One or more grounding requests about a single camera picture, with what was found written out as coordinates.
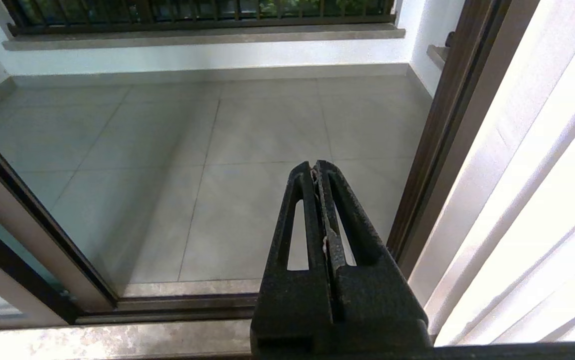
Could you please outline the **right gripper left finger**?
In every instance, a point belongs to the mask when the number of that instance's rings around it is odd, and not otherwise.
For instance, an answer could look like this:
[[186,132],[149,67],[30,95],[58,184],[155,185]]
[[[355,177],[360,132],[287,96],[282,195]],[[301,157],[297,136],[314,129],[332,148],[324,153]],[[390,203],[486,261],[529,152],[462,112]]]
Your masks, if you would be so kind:
[[[289,173],[249,328],[254,357],[323,357],[333,312],[310,164]],[[288,268],[297,204],[304,210],[308,269]]]

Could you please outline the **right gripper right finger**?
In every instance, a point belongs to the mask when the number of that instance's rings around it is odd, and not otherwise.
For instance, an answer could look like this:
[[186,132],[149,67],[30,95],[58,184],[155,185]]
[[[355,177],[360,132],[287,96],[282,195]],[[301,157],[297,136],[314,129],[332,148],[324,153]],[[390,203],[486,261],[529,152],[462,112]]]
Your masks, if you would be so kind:
[[315,164],[337,351],[430,347],[429,319],[342,171]]

